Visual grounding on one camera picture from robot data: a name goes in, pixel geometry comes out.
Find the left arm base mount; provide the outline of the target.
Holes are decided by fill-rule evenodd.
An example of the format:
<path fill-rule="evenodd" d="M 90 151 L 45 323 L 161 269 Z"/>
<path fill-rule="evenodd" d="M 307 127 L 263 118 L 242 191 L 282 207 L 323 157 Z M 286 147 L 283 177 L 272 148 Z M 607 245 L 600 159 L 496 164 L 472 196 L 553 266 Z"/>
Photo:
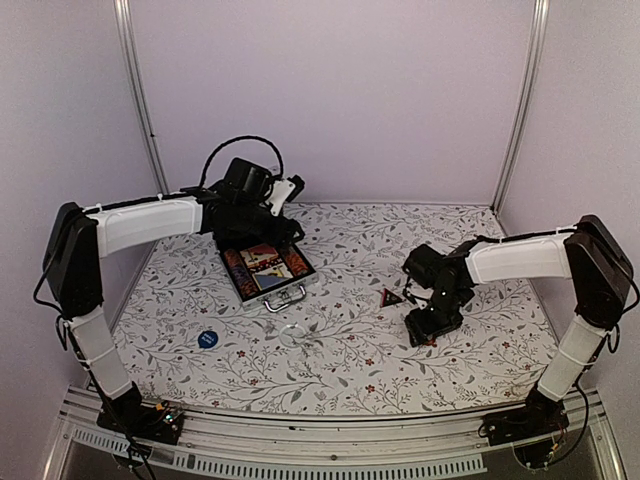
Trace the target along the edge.
<path fill-rule="evenodd" d="M 103 429 L 125 433 L 135 439 L 177 445 L 184 425 L 181 407 L 162 401 L 145 405 L 138 398 L 122 396 L 103 403 L 97 425 Z"/>

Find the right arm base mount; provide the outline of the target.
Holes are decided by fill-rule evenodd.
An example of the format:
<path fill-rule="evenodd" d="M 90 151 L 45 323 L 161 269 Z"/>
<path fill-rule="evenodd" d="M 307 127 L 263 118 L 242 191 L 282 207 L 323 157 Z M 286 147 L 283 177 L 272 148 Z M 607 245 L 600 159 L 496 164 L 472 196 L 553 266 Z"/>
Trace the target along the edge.
<path fill-rule="evenodd" d="M 516 443 L 516 460 L 527 469 L 537 470 L 551 465 L 568 426 L 562 401 L 527 400 L 522 407 L 485 415 L 477 433 L 490 446 Z"/>

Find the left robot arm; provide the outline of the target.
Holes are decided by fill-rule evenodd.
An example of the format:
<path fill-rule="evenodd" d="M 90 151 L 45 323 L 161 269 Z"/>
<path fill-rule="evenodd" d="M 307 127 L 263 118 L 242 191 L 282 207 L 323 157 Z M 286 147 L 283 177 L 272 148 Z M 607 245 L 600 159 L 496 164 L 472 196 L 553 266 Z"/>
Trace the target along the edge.
<path fill-rule="evenodd" d="M 121 250 L 179 235 L 210 234 L 216 240 L 259 239 L 274 247 L 304 236 L 283 208 L 304 189 L 286 177 L 235 158 L 211 187 L 83 208 L 74 202 L 57 213 L 43 259 L 40 285 L 56 309 L 98 389 L 111 401 L 111 419 L 128 434 L 148 426 L 148 412 L 131 397 L 139 392 L 117 352 L 103 310 L 100 262 Z"/>

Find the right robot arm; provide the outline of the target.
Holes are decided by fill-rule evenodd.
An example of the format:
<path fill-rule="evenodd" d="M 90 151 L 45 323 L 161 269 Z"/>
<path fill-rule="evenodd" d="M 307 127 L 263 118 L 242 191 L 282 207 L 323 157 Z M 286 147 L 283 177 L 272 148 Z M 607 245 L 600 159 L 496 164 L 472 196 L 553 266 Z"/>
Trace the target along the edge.
<path fill-rule="evenodd" d="M 404 323 L 417 347 L 459 328 L 461 310 L 474 289 L 494 281 L 562 278 L 573 283 L 574 317 L 558 351 L 532 389 L 517 427 L 537 436 L 556 417 L 559 403 L 597 358 L 606 336 L 638 305 L 633 266 L 595 215 L 545 232 L 500 239 L 478 236 L 447 254 L 427 244 L 413 249 L 402 266 L 409 281 L 430 291 L 429 298 L 407 293 L 414 309 Z"/>

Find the blue playing card deck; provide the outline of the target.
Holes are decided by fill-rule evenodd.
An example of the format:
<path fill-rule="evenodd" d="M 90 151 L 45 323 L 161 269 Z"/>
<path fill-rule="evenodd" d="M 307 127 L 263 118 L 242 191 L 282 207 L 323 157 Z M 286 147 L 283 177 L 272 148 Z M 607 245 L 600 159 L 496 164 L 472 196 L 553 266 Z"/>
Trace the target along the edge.
<path fill-rule="evenodd" d="M 266 291 L 294 278 L 293 274 L 284 265 L 275 265 L 263 270 L 256 270 L 252 273 L 252 277 L 260 291 Z"/>

